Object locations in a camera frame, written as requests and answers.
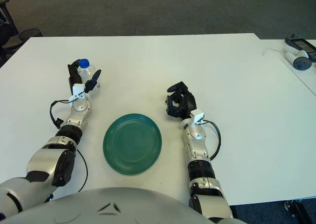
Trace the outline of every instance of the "gray carpet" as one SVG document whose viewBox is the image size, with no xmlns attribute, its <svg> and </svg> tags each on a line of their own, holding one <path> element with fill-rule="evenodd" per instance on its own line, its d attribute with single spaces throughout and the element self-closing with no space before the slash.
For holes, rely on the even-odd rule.
<svg viewBox="0 0 316 224">
<path fill-rule="evenodd" d="M 255 33 L 284 39 L 296 33 L 316 39 L 316 0 L 11 0 L 8 9 L 20 32 L 39 28 L 44 36 Z M 303 204 L 316 223 L 316 200 Z M 249 224 L 297 223 L 283 202 L 236 206 L 236 214 Z"/>
</svg>

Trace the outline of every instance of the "office chair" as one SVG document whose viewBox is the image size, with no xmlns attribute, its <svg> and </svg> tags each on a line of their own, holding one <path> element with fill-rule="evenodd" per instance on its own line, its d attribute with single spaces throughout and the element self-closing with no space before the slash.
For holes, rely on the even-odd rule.
<svg viewBox="0 0 316 224">
<path fill-rule="evenodd" d="M 5 45 L 9 39 L 12 36 L 16 36 L 19 34 L 17 28 L 15 27 L 15 24 L 11 18 L 11 15 L 6 8 L 6 3 L 9 2 L 9 0 L 0 0 L 0 8 L 3 11 L 4 15 L 0 11 L 0 51 L 1 51 L 1 62 L 4 64 L 7 61 L 7 55 L 8 54 L 14 54 L 14 49 L 19 48 L 23 43 L 19 43 L 15 46 L 4 48 L 3 45 Z"/>
<path fill-rule="evenodd" d="M 7 61 L 7 55 L 13 55 L 20 46 L 22 46 L 30 37 L 42 37 L 39 29 L 29 29 L 25 30 L 19 34 L 13 19 L 6 8 L 6 4 L 9 0 L 0 0 L 0 67 Z M 3 46 L 9 41 L 13 36 L 19 34 L 19 39 L 22 41 L 17 45 L 6 47 Z"/>
</svg>

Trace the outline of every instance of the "teal ceramic plate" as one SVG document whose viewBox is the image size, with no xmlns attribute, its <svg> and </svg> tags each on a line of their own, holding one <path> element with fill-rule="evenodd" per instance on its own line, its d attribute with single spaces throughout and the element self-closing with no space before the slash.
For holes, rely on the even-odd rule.
<svg viewBox="0 0 316 224">
<path fill-rule="evenodd" d="M 142 114 L 127 114 L 115 120 L 103 140 L 108 164 L 124 175 L 149 169 L 161 151 L 161 134 L 153 120 Z"/>
</svg>

